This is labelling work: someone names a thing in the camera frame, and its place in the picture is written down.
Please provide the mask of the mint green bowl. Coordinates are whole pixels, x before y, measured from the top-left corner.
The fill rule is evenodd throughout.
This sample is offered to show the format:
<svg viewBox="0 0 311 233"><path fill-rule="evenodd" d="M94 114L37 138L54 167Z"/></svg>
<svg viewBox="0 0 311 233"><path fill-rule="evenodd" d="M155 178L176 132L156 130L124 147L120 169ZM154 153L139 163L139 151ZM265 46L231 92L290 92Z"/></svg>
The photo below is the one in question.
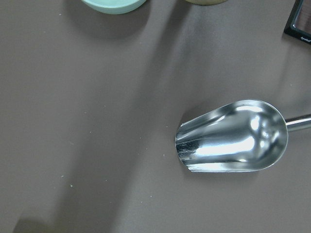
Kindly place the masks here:
<svg viewBox="0 0 311 233"><path fill-rule="evenodd" d="M98 12L120 15L136 10L146 0L83 0L82 2Z"/></svg>

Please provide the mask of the metal scoop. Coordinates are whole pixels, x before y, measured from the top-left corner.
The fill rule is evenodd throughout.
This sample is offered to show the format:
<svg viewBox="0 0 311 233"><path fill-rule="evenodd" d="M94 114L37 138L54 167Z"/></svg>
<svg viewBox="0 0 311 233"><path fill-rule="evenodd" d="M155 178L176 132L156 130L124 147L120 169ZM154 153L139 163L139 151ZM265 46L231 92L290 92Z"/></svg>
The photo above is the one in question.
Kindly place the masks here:
<svg viewBox="0 0 311 233"><path fill-rule="evenodd" d="M252 172L280 160L289 132L310 126L309 114L285 119L267 102L240 100L182 123L174 142L191 172Z"/></svg>

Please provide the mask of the black framed box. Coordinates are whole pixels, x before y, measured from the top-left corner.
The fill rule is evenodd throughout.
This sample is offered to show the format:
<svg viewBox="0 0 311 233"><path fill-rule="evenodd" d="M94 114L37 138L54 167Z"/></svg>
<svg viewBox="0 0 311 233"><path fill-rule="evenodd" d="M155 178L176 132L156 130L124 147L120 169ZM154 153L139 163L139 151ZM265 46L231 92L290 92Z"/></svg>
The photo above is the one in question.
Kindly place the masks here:
<svg viewBox="0 0 311 233"><path fill-rule="evenodd" d="M311 0L296 0L284 28L284 33L311 44Z"/></svg>

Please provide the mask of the wooden stand base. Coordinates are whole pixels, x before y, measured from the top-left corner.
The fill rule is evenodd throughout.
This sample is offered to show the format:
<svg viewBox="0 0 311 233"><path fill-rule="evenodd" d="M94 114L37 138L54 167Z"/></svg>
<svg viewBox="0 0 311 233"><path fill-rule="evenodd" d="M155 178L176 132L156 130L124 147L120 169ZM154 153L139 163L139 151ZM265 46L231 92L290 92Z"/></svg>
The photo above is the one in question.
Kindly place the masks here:
<svg viewBox="0 0 311 233"><path fill-rule="evenodd" d="M192 4L202 5L202 6L216 5L216 4L226 2L226 0L186 0L186 1Z"/></svg>

